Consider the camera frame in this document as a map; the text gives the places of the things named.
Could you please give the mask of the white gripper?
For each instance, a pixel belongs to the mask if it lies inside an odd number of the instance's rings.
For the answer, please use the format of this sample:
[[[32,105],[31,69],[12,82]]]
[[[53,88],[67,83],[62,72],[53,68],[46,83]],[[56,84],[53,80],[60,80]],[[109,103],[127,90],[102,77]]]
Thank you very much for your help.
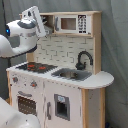
[[[44,37],[46,35],[45,28],[37,6],[30,7],[29,9],[23,11],[22,17],[35,21],[36,34],[38,37]]]

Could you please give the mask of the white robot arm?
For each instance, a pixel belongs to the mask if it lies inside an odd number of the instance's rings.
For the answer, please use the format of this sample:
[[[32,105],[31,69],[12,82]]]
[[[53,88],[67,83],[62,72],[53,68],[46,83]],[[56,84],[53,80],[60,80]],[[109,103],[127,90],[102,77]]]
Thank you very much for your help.
[[[18,37],[20,44],[12,48],[9,40],[0,34],[0,57],[13,58],[32,52],[37,46],[37,39],[46,35],[37,6],[22,12],[22,18],[6,25],[9,37]],[[38,118],[15,110],[0,97],[0,128],[41,128]]]

